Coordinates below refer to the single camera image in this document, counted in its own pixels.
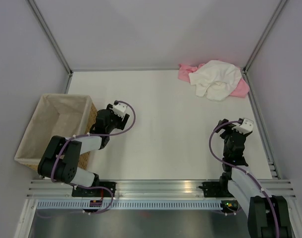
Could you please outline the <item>white t shirt robot print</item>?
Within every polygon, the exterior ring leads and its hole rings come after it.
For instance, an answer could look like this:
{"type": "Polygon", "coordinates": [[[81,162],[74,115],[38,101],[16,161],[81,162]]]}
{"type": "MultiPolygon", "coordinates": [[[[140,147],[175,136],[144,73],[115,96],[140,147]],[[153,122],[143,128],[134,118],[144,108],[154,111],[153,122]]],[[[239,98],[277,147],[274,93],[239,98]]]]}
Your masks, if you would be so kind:
{"type": "Polygon", "coordinates": [[[211,60],[189,73],[196,96],[211,101],[223,101],[229,96],[239,97],[236,89],[241,79],[241,70],[237,66],[219,60],[211,60]]]}

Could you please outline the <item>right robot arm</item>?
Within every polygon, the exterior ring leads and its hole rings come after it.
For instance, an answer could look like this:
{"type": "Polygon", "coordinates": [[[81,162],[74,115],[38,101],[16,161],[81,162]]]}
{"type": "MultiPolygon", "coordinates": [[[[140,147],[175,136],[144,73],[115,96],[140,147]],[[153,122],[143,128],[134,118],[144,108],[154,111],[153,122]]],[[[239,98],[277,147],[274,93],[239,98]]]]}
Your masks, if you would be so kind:
{"type": "Polygon", "coordinates": [[[253,121],[220,120],[214,133],[224,141],[223,166],[218,189],[225,196],[233,195],[248,219],[252,238],[290,238],[292,226],[287,201],[271,194],[256,179],[243,156],[247,137],[252,134],[253,121]]]}

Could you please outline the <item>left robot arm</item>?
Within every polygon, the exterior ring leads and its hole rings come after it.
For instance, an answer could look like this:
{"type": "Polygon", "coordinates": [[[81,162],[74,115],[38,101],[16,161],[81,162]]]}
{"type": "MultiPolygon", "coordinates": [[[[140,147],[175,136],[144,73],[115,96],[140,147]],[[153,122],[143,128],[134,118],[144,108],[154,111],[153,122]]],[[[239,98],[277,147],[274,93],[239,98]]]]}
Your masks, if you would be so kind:
{"type": "Polygon", "coordinates": [[[38,174],[52,182],[81,187],[89,196],[101,190],[99,175],[78,166],[80,156],[106,147],[112,136],[128,132],[136,121],[136,113],[124,101],[115,101],[99,110],[86,134],[70,138],[53,136],[39,162],[38,174]]]}

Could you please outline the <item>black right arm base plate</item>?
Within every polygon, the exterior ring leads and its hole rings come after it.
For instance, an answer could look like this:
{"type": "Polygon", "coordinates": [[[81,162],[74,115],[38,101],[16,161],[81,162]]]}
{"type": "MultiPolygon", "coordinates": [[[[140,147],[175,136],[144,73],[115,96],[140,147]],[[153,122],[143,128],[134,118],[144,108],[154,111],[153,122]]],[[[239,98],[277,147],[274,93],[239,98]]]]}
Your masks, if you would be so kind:
{"type": "Polygon", "coordinates": [[[203,191],[205,198],[232,198],[233,195],[218,181],[203,182],[199,189],[203,191]]]}

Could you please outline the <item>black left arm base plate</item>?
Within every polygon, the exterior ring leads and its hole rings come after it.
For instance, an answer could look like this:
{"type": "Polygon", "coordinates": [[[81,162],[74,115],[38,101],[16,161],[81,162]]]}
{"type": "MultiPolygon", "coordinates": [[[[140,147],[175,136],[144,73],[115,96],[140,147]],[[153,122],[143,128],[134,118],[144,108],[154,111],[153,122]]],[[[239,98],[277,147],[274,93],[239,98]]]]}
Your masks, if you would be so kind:
{"type": "MultiPolygon", "coordinates": [[[[100,182],[100,185],[102,187],[105,187],[109,189],[112,193],[112,195],[115,195],[116,192],[116,185],[117,183],[114,181],[103,181],[100,182]]],[[[76,187],[76,189],[73,189],[72,191],[72,197],[107,197],[111,198],[110,193],[103,189],[103,188],[94,188],[94,189],[88,189],[88,188],[80,188],[76,187]]]]}

